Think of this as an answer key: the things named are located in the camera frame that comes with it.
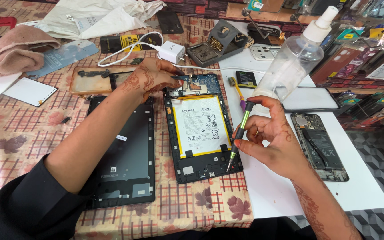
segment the white table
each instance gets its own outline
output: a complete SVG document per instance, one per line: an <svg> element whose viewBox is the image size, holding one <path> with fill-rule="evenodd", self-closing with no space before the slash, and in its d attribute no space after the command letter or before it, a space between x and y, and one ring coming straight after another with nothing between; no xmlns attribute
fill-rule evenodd
<svg viewBox="0 0 384 240"><path fill-rule="evenodd" d="M247 33L247 23L230 23L241 32ZM236 66L265 71L268 69L270 62L255 60L250 50L245 49L242 53L220 61L219 65L220 68ZM236 78L235 71L235 69L221 71L234 128L241 122L243 116L239 105L238 92L235 87L229 85L227 80L231 76ZM263 74L254 73L254 75L257 83L259 83ZM308 75L300 86L314 87L315 84ZM253 92L252 89L246 88L241 88L241 91L245 99L251 96ZM252 111L251 114L270 117L269 114L262 114L257 111ZM341 207L345 211L384 208L383 191L371 175L340 123L334 117L334 114L315 114L321 117L350 178L348 182L325 182ZM290 114L285 116L292 126ZM264 141L263 144L267 146L269 143ZM240 152L240 156L244 166L244 175L254 218L304 214L297 199L296 191L289 179L277 175L264 164L243 152Z"/></svg>

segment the floral tablecloth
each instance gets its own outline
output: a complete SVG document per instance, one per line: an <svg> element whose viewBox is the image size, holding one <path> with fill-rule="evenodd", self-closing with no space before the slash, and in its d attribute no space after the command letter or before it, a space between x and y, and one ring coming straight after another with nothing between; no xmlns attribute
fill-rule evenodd
<svg viewBox="0 0 384 240"><path fill-rule="evenodd" d="M0 17L13 16L18 23L40 20L55 6L0 0ZM214 27L213 20L179 17L183 34L164 35L185 46L205 41ZM0 36L8 27L0 27ZM125 34L154 31L152 28L132 30ZM97 47L99 38L89 39ZM112 57L115 61L126 53ZM107 56L98 52L72 65L38 78L39 82L58 90L40 107L0 96L0 188L12 179L29 172L42 156L51 152L80 124L89 102L69 93L69 83L76 66L95 66ZM133 52L121 65L133 58L155 57L155 50ZM183 69L186 73L208 71ZM219 82L224 93L220 72ZM249 227L253 221L250 199L242 172L189 184L177 184L162 93L155 94L155 179L156 200L116 208L84 211L76 225L74 239L133 239L164 235L188 229L208 231L211 227ZM66 124L65 117L72 117Z"/></svg>

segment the sleeve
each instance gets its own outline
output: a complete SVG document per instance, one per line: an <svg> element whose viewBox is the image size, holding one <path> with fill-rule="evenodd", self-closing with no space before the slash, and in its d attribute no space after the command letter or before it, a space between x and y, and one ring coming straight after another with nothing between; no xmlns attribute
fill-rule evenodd
<svg viewBox="0 0 384 240"><path fill-rule="evenodd" d="M67 192L44 166L0 190L0 239L69 239L91 193Z"/></svg>

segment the pink towel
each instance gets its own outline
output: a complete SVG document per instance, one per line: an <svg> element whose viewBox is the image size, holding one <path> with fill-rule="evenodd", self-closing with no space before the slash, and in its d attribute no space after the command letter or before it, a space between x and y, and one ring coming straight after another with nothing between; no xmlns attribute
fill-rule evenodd
<svg viewBox="0 0 384 240"><path fill-rule="evenodd" d="M33 44L59 48L59 41L33 26L19 25L0 38L0 76L38 70L44 65L44 54L29 49Z"/></svg>

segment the screwdriver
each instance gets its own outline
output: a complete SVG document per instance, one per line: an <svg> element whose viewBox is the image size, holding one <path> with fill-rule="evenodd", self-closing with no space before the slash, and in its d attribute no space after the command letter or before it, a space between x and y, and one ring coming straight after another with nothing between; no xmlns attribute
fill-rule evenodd
<svg viewBox="0 0 384 240"><path fill-rule="evenodd" d="M239 126L238 130L236 131L234 140L235 139L242 139L242 137L244 136L245 123L248 120L248 116L250 115L250 112L253 109L253 106L256 105L256 103L250 102L250 101L245 101L245 103L247 105L245 106L244 116L242 117L241 125ZM234 157L236 156L237 153L238 153L238 148L236 147L235 144L232 144L232 148L230 149L229 165L227 165L226 172L229 172L229 168L232 165L233 159L234 159Z"/></svg>

